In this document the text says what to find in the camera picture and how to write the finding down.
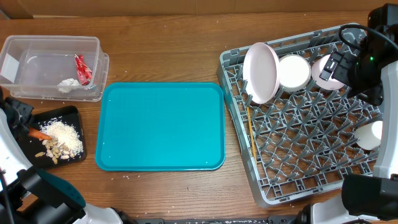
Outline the wooden chopstick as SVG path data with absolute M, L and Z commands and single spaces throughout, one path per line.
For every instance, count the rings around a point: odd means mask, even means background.
M 255 146 L 255 142 L 254 142 L 254 133 L 252 130 L 251 114 L 250 114 L 250 109 L 248 106 L 246 107 L 246 111 L 247 111 L 247 116 L 248 116 L 249 133 L 250 133 L 250 138 L 251 138 L 252 156 L 253 156 L 255 164 L 257 165 L 257 152 L 256 152 L 256 146 Z

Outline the red snack wrapper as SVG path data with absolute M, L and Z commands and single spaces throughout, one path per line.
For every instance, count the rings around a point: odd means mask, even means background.
M 93 72 L 85 64 L 83 55 L 75 55 L 77 77 L 81 85 L 88 85 L 92 79 Z

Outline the pink bowl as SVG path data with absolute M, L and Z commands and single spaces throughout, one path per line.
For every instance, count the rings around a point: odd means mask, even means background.
M 329 78 L 328 81 L 325 81 L 320 78 L 320 74 L 323 71 L 328 59 L 330 58 L 330 54 L 325 55 L 321 59 L 317 60 L 313 65 L 312 65 L 312 78 L 316 81 L 316 84 L 325 90 L 339 90 L 340 88 L 344 87 L 344 84 L 341 83 L 340 81 L 334 79 L 334 78 Z

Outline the white bowl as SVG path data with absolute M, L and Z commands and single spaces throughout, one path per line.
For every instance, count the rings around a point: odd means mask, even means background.
M 311 69 L 307 60 L 299 55 L 286 55 L 279 60 L 280 85 L 293 92 L 304 88 L 310 80 Z

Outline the orange carrot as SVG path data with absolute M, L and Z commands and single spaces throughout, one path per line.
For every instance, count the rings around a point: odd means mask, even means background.
M 41 140 L 51 140 L 52 138 L 42 132 L 40 132 L 37 129 L 34 128 L 29 128 L 29 133 L 28 135 L 30 137 L 36 138 L 36 139 L 41 139 Z

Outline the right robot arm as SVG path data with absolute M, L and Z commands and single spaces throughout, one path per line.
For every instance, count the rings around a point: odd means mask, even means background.
M 339 39 L 357 55 L 333 52 L 313 65 L 318 86 L 330 81 L 349 86 L 355 96 L 373 106 L 383 105 L 383 119 L 358 128 L 354 138 L 363 149 L 378 148 L 371 176 L 349 174 L 341 194 L 307 205 L 296 223 L 370 223 L 397 219 L 397 5 L 372 10 L 368 24 L 346 24 Z

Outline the pink round plate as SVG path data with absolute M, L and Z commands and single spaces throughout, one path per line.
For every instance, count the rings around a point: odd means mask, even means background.
M 243 63 L 246 92 L 257 104 L 267 103 L 276 94 L 280 77 L 279 58 L 269 45 L 258 42 L 250 46 Z

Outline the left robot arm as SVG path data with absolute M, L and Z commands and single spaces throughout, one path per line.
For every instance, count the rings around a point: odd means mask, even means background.
M 86 203 L 72 184 L 31 164 L 17 140 L 31 133 L 32 110 L 1 97 L 1 223 L 135 224 L 122 211 Z

